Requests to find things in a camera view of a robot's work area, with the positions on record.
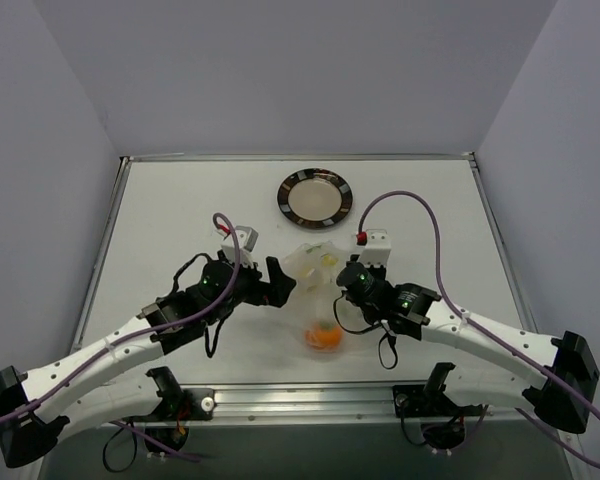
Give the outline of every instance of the red connector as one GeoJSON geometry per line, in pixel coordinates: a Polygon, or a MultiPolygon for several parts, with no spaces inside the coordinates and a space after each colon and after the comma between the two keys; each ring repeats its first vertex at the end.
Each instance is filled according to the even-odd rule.
{"type": "Polygon", "coordinates": [[[367,232],[360,232],[359,234],[356,235],[356,243],[360,246],[360,245],[366,245],[367,244],[367,232]]]}

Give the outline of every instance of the white enclosure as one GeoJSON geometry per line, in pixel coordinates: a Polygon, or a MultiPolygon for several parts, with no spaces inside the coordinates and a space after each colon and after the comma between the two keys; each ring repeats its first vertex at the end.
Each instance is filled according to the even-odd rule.
{"type": "MultiPolygon", "coordinates": [[[[309,239],[343,242],[364,203],[389,188],[434,204],[455,301],[518,325],[506,252],[539,329],[583,333],[600,367],[600,0],[0,0],[0,369],[49,363],[69,351],[76,325],[89,341],[137,314],[192,252],[216,247],[216,209],[260,231],[262,259],[309,239]],[[131,168],[99,276],[119,158],[170,152],[477,152],[495,220],[487,222],[468,163],[449,157],[334,162],[355,211],[315,235],[289,225],[273,202],[297,159],[263,175],[256,161],[154,158],[131,168]],[[237,187],[247,179],[251,188],[237,187]],[[221,181],[226,191],[214,188],[221,181]],[[85,297],[91,308],[81,316],[85,297]]],[[[397,232],[392,278],[434,286],[419,205],[389,200],[375,222],[397,232]]],[[[208,381],[397,378],[364,344],[350,356],[312,356],[291,322],[245,307],[227,323],[217,359],[194,344],[171,366],[192,383],[196,363],[208,381]]],[[[401,378],[426,377],[441,357],[484,367],[444,347],[399,347],[401,378]]],[[[600,459],[599,423],[582,439],[600,459]]],[[[474,460],[465,462],[471,472],[474,460]]],[[[515,462],[478,463],[488,478],[515,462]]],[[[16,475],[0,458],[0,480],[16,475]]]]}

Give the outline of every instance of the screw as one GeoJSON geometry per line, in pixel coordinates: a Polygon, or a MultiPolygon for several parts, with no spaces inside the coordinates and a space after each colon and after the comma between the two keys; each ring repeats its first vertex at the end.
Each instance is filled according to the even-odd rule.
{"type": "Polygon", "coordinates": [[[409,397],[407,397],[404,393],[399,393],[398,395],[396,395],[396,406],[398,407],[406,407],[407,403],[409,402],[409,397]]]}
{"type": "Polygon", "coordinates": [[[202,399],[202,401],[200,402],[200,407],[202,408],[202,411],[209,413],[211,410],[213,410],[213,407],[216,406],[216,402],[213,401],[213,398],[211,397],[204,397],[202,399]]]}

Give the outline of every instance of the cable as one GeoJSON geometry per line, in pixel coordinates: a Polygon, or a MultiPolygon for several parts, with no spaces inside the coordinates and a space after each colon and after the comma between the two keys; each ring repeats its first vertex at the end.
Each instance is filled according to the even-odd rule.
{"type": "Polygon", "coordinates": [[[385,334],[378,342],[378,358],[380,359],[380,365],[382,365],[382,368],[384,368],[385,370],[393,370],[398,365],[398,352],[396,351],[396,336],[392,333],[385,332],[385,334]],[[387,341],[387,344],[389,344],[389,348],[393,353],[393,363],[389,366],[387,366],[384,363],[384,360],[382,359],[382,351],[380,350],[380,348],[382,347],[382,342],[384,342],[385,340],[387,341]]]}
{"type": "Polygon", "coordinates": [[[365,333],[373,332],[374,330],[376,330],[377,328],[380,327],[379,323],[376,323],[375,325],[371,325],[370,327],[367,327],[367,328],[363,328],[362,330],[349,330],[348,328],[343,327],[342,323],[340,323],[340,319],[338,318],[338,302],[340,300],[342,300],[343,298],[344,298],[344,293],[333,301],[333,316],[335,317],[336,322],[338,322],[338,325],[340,326],[341,329],[343,329],[347,333],[351,333],[352,335],[364,335],[365,333]]]}
{"type": "Polygon", "coordinates": [[[120,428],[124,428],[125,430],[129,430],[133,434],[135,434],[138,437],[146,440],[149,443],[153,443],[155,446],[159,447],[161,450],[165,451],[166,453],[168,453],[172,457],[180,458],[182,460],[186,460],[187,462],[193,462],[193,463],[199,463],[200,462],[200,457],[198,455],[186,454],[186,453],[182,453],[182,452],[179,452],[177,450],[174,450],[173,448],[171,448],[171,447],[163,444],[162,442],[159,442],[155,438],[150,437],[149,435],[147,435],[146,433],[144,433],[142,430],[138,430],[135,427],[131,427],[131,426],[129,426],[129,425],[125,424],[125,423],[122,423],[120,421],[117,421],[117,420],[113,421],[113,422],[110,422],[110,423],[112,425],[115,425],[116,427],[120,427],[120,428]]]}
{"type": "Polygon", "coordinates": [[[414,447],[424,447],[425,445],[427,445],[426,440],[423,442],[415,442],[415,441],[411,440],[411,438],[407,434],[407,429],[405,428],[405,425],[404,425],[404,410],[405,410],[405,405],[402,405],[402,407],[400,408],[400,430],[402,430],[402,435],[407,440],[407,442],[409,442],[414,447]]]}
{"type": "Polygon", "coordinates": [[[218,227],[218,225],[219,225],[218,219],[221,219],[228,225],[228,228],[229,228],[229,231],[231,234],[231,238],[233,240],[234,256],[236,259],[236,262],[233,267],[233,271],[231,273],[231,278],[229,279],[229,283],[227,284],[225,289],[222,291],[222,293],[220,293],[218,298],[216,298],[213,302],[211,302],[211,304],[209,304],[207,307],[200,310],[198,313],[195,313],[189,317],[183,318],[182,320],[178,320],[177,322],[173,322],[173,323],[167,323],[164,325],[158,325],[155,327],[148,327],[148,328],[145,328],[142,330],[138,330],[136,332],[124,335],[124,336],[120,337],[119,339],[111,342],[108,347],[105,347],[105,348],[99,350],[98,352],[96,352],[90,359],[88,359],[84,363],[82,363],[82,365],[80,365],[73,372],[71,372],[64,379],[62,379],[62,381],[58,382],[58,384],[55,387],[53,387],[47,393],[42,395],[40,398],[32,400],[27,405],[17,408],[16,410],[14,410],[11,413],[2,415],[0,417],[0,424],[2,424],[4,422],[8,422],[9,420],[13,420],[15,418],[19,418],[20,416],[22,416],[23,413],[33,412],[34,410],[36,410],[38,407],[40,407],[40,405],[42,405],[43,402],[46,402],[53,395],[58,393],[62,388],[64,388],[65,385],[67,385],[74,378],[76,378],[78,375],[80,375],[85,370],[87,370],[98,359],[100,359],[101,357],[103,357],[104,355],[109,353],[110,347],[117,347],[118,345],[120,345],[124,342],[128,342],[129,340],[131,340],[133,338],[136,338],[136,337],[139,337],[142,335],[146,335],[147,333],[160,332],[160,331],[166,330],[168,328],[177,328],[177,327],[186,325],[188,323],[199,321],[202,318],[204,318],[206,315],[208,315],[211,311],[213,311],[220,303],[222,303],[222,301],[229,295],[229,293],[231,293],[231,291],[233,290],[233,287],[235,286],[236,279],[238,278],[238,272],[240,271],[241,260],[240,260],[240,244],[238,243],[238,236],[235,232],[235,229],[233,228],[233,225],[231,224],[230,220],[225,215],[223,215],[222,213],[215,213],[213,215],[213,222],[216,227],[218,227]]]}
{"type": "MultiPolygon", "coordinates": [[[[127,424],[133,427],[132,421],[129,421],[127,424]]],[[[133,456],[131,457],[131,461],[127,464],[126,467],[119,469],[113,468],[111,465],[109,465],[109,461],[107,460],[107,448],[109,448],[109,444],[113,441],[113,439],[124,431],[124,428],[120,427],[120,429],[116,433],[114,433],[109,440],[107,440],[107,443],[105,443],[104,447],[102,448],[102,465],[104,465],[104,469],[109,473],[126,472],[133,466],[133,462],[136,461],[136,457],[138,456],[138,437],[136,436],[135,432],[131,432],[131,437],[133,438],[133,456]]]]}
{"type": "MultiPolygon", "coordinates": [[[[438,224],[438,219],[436,218],[435,214],[433,213],[433,210],[431,209],[431,206],[420,195],[418,195],[416,193],[412,193],[412,192],[407,192],[405,190],[395,190],[395,191],[392,191],[392,192],[385,193],[384,195],[380,195],[378,198],[376,198],[375,200],[373,200],[369,204],[369,206],[365,209],[365,211],[362,213],[362,216],[360,217],[360,222],[358,224],[358,233],[362,233],[363,226],[364,226],[364,221],[367,218],[367,215],[369,215],[369,212],[371,211],[371,209],[373,207],[375,207],[379,202],[381,202],[382,200],[384,200],[385,198],[394,197],[394,196],[405,196],[405,197],[410,197],[410,198],[413,198],[414,200],[417,200],[425,208],[425,210],[429,214],[429,218],[431,219],[431,223],[433,224],[433,231],[434,231],[434,235],[435,235],[435,249],[436,249],[435,271],[436,271],[436,283],[438,284],[438,289],[440,290],[440,295],[444,299],[445,303],[449,306],[449,308],[451,309],[451,311],[453,311],[453,313],[455,313],[458,316],[458,318],[465,318],[467,324],[469,324],[470,326],[472,326],[473,328],[475,328],[476,330],[478,330],[485,337],[489,338],[493,342],[495,342],[498,345],[500,345],[502,348],[504,348],[509,353],[511,353],[514,357],[518,357],[520,360],[522,360],[523,362],[525,362],[527,365],[535,368],[536,370],[538,370],[539,372],[541,372],[544,376],[546,376],[547,378],[549,378],[552,382],[554,382],[555,384],[559,385],[563,390],[565,390],[573,398],[575,398],[576,400],[578,400],[578,402],[580,402],[582,405],[584,405],[584,407],[587,410],[589,410],[589,412],[592,413],[598,420],[600,420],[600,410],[595,405],[593,405],[589,400],[587,400],[580,392],[578,392],[577,390],[575,390],[573,387],[571,387],[564,380],[562,380],[560,377],[558,377],[557,375],[555,375],[548,368],[544,367],[543,365],[540,365],[538,362],[536,362],[535,360],[533,360],[529,356],[525,355],[523,352],[521,352],[517,348],[513,347],[512,345],[509,345],[507,342],[505,342],[504,340],[502,340],[500,337],[498,337],[497,335],[491,333],[488,329],[484,328],[482,325],[480,325],[479,323],[475,322],[471,318],[465,317],[463,315],[463,313],[460,311],[460,309],[455,306],[455,304],[453,303],[453,301],[451,301],[451,298],[447,294],[447,291],[444,288],[444,285],[442,283],[442,269],[441,269],[441,262],[440,262],[440,259],[441,259],[441,255],[440,255],[440,243],[441,243],[441,241],[440,241],[440,226],[438,224]]],[[[528,413],[524,412],[521,409],[516,409],[516,410],[523,417],[525,417],[527,420],[529,420],[542,433],[544,433],[545,435],[548,435],[554,442],[556,442],[562,448],[564,448],[569,453],[571,453],[572,455],[574,455],[576,458],[582,460],[583,462],[585,462],[588,465],[591,465],[592,467],[600,469],[600,462],[598,462],[596,460],[592,460],[589,457],[587,457],[587,456],[581,454],[580,452],[576,451],[574,448],[572,448],[571,446],[569,446],[568,444],[566,444],[565,442],[563,442],[562,440],[560,440],[559,438],[557,438],[555,435],[553,435],[553,433],[551,433],[551,429],[549,427],[545,426],[542,422],[539,422],[538,420],[532,418],[528,413]]]]}
{"type": "Polygon", "coordinates": [[[218,326],[216,327],[216,331],[213,334],[213,346],[209,348],[209,327],[204,329],[204,351],[207,354],[207,358],[213,358],[216,354],[216,349],[218,348],[218,339],[220,338],[220,329],[222,325],[224,325],[224,321],[226,318],[223,318],[218,322],[218,326]]]}
{"type": "MultiPolygon", "coordinates": [[[[376,323],[369,327],[363,328],[362,330],[349,330],[348,328],[343,327],[342,323],[340,323],[340,318],[338,318],[338,302],[344,298],[344,295],[345,294],[343,292],[342,295],[340,295],[338,298],[336,298],[333,301],[333,316],[335,317],[336,322],[338,322],[338,325],[340,326],[340,328],[342,330],[344,330],[347,333],[351,333],[352,335],[364,335],[364,334],[372,332],[372,331],[378,329],[380,326],[382,326],[381,323],[376,323]]],[[[396,351],[396,337],[393,334],[391,334],[390,332],[386,332],[382,336],[382,338],[380,338],[380,341],[378,342],[378,358],[380,359],[380,365],[382,365],[382,368],[384,368],[385,370],[393,370],[398,365],[398,352],[396,351]],[[389,348],[391,349],[391,352],[393,352],[393,358],[394,358],[393,363],[389,366],[387,366],[384,363],[384,360],[382,359],[382,352],[380,350],[380,348],[382,347],[382,342],[384,342],[385,340],[389,344],[389,348]]]]}
{"type": "Polygon", "coordinates": [[[178,283],[178,280],[180,279],[180,277],[182,276],[182,274],[184,272],[187,271],[187,269],[193,265],[193,263],[200,257],[204,257],[207,260],[207,263],[209,263],[211,261],[211,257],[206,254],[206,253],[198,253],[197,255],[194,255],[193,258],[191,260],[189,260],[187,263],[185,263],[183,266],[181,266],[178,271],[176,272],[176,274],[173,276],[173,286],[171,287],[171,291],[169,292],[168,296],[173,295],[174,293],[176,293],[178,290],[180,290],[180,284],[178,283]]]}

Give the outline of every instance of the clear plastic bag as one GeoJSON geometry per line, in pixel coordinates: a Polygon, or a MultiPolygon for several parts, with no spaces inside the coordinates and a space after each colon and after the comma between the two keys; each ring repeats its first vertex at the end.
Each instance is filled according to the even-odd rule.
{"type": "MultiPolygon", "coordinates": [[[[336,322],[334,301],[342,292],[335,281],[345,267],[348,252],[331,242],[303,244],[282,259],[282,270],[296,280],[289,302],[284,307],[292,335],[316,352],[347,353],[368,348],[368,342],[345,333],[336,322]]],[[[338,318],[347,328],[364,328],[359,309],[342,299],[337,303],[338,318]]]]}

